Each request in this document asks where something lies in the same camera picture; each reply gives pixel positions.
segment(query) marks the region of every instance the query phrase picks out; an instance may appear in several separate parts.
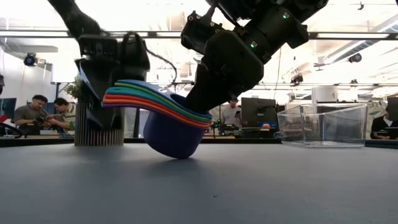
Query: table surface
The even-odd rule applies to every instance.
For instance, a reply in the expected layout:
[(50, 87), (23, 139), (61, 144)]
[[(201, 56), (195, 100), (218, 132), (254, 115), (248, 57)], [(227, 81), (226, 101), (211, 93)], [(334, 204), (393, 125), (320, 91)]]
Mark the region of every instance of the table surface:
[(398, 150), (2, 148), (0, 199), (7, 224), (396, 224)]

